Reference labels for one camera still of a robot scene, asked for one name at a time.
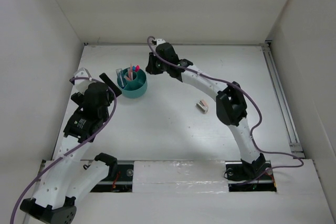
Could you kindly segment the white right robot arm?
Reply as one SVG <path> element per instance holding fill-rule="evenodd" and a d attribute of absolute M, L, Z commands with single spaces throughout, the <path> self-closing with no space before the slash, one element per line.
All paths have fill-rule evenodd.
<path fill-rule="evenodd" d="M 247 104 L 237 82 L 225 85 L 207 76 L 187 59 L 180 59 L 173 46 L 163 39 L 149 38 L 149 74 L 168 73 L 170 77 L 204 92 L 215 101 L 217 118 L 230 129 L 237 143 L 243 169 L 240 180 L 257 178 L 266 169 L 264 155 L 257 149 L 250 135 Z"/>

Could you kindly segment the thin pink pen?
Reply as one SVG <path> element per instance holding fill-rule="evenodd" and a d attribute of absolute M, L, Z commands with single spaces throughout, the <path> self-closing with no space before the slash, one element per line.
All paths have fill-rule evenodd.
<path fill-rule="evenodd" d="M 129 76 L 130 80 L 132 81 L 133 80 L 133 66 L 132 66 L 132 64 L 130 64 L 130 68 L 129 68 L 129 71 L 128 71 L 128 76 Z"/>

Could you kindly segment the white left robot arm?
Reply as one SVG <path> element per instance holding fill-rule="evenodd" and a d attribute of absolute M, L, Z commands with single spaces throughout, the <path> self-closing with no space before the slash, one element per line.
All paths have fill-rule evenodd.
<path fill-rule="evenodd" d="M 29 184 L 44 178 L 40 188 L 30 197 L 19 197 L 15 208 L 43 223 L 72 223 L 77 204 L 94 186 L 117 175 L 115 157 L 100 153 L 84 174 L 75 180 L 76 170 L 95 137 L 108 125 L 114 114 L 110 105 L 117 105 L 121 90 L 105 74 L 99 80 L 75 73 L 70 82 L 78 90 L 71 96 L 78 106 L 68 120 L 56 159 Z"/>

